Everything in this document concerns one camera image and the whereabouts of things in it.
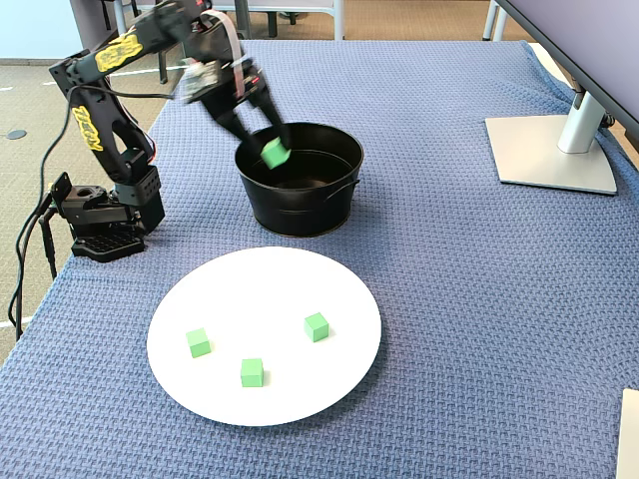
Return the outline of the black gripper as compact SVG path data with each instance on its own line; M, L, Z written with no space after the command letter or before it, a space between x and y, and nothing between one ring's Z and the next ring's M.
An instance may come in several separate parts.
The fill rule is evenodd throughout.
M264 97L268 89L262 70L252 58L242 61L243 83L245 90L238 96L234 69L230 64L221 65L218 69L218 80L205 93L202 104L216 121L229 133L246 145L253 153L262 151L262 144L244 126L236 114L236 107L249 101L258 108L274 127L282 143L289 141L289 130L277 107L270 97Z

